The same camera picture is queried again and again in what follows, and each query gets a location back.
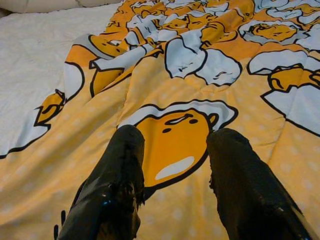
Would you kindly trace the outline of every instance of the bed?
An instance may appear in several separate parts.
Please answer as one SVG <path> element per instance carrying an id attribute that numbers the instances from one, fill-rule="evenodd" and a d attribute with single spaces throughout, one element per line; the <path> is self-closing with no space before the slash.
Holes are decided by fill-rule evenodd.
<path id="1" fill-rule="evenodd" d="M 224 127 L 320 235 L 319 10 L 126 0 L 0 18 L 0 239 L 53 239 L 126 124 L 146 140 L 137 239 L 228 239 L 205 142 Z"/>

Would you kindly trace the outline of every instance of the pillow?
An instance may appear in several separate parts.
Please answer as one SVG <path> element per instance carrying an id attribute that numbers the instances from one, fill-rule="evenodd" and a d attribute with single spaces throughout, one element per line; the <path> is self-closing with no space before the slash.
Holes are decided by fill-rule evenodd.
<path id="1" fill-rule="evenodd" d="M 0 8 L 15 13 L 48 13 L 62 9 L 96 7 L 120 0 L 0 0 Z"/>

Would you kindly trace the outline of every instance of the white bedsheet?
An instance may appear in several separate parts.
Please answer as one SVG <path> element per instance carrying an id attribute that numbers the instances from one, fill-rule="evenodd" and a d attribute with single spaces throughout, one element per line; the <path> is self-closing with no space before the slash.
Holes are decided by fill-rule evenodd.
<path id="1" fill-rule="evenodd" d="M 99 34 L 119 3 L 0 19 L 0 149 L 17 139 L 26 116 L 56 88 L 73 41 Z"/>

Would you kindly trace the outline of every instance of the cartoon eye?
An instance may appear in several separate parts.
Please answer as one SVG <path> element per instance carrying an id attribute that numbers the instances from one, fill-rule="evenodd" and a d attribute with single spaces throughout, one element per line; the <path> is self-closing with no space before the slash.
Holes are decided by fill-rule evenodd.
<path id="1" fill-rule="evenodd" d="M 189 121 L 190 124 L 196 124 L 197 122 L 198 122 L 197 119 L 191 119 L 191 120 Z"/>
<path id="2" fill-rule="evenodd" d="M 164 130 L 162 131 L 162 133 L 165 134 L 165 133 L 168 133 L 168 132 L 170 132 L 170 131 L 171 131 L 171 128 L 166 128 L 166 129 L 164 129 Z"/>

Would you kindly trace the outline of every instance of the blanket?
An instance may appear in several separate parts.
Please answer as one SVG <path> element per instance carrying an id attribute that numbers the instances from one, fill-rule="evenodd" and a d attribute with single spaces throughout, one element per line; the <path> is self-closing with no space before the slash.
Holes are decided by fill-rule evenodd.
<path id="1" fill-rule="evenodd" d="M 145 138 L 139 240 L 228 239 L 206 151 L 224 127 L 319 235 L 319 39 L 318 0 L 123 1 L 104 32 L 75 40 L 64 86 L 0 145 L 0 239 L 56 238 L 126 124 Z"/>

